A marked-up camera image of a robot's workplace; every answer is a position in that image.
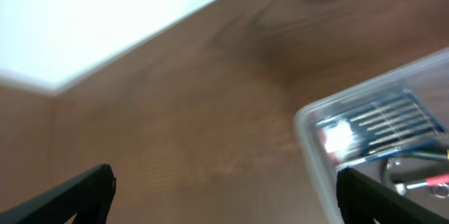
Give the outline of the small claw hammer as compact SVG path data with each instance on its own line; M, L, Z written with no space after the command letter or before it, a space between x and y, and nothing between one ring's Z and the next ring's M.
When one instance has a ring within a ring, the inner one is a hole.
M392 167L396 162L388 159L384 162L384 167L381 172L382 184L389 189L397 192L401 196L405 196L408 191L427 187L430 193L440 199L448 198L448 174L440 174L437 176L430 176L418 180L408 182L394 182L391 178Z

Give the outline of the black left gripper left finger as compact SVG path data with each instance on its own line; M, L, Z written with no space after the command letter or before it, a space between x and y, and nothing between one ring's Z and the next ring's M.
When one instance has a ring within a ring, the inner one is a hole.
M1 213L2 223L105 224L116 193L116 177L109 164L88 171Z

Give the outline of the black yellow screwdriver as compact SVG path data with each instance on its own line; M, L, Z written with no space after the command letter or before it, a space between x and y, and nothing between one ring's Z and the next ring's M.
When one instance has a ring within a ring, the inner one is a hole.
M399 158L426 159L436 162L448 162L448 149L424 148L407 152L400 152L394 155Z

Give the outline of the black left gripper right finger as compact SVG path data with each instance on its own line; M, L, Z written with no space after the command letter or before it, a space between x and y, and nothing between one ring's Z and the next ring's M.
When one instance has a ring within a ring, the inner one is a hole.
M336 197L345 224L448 224L353 168L337 173Z

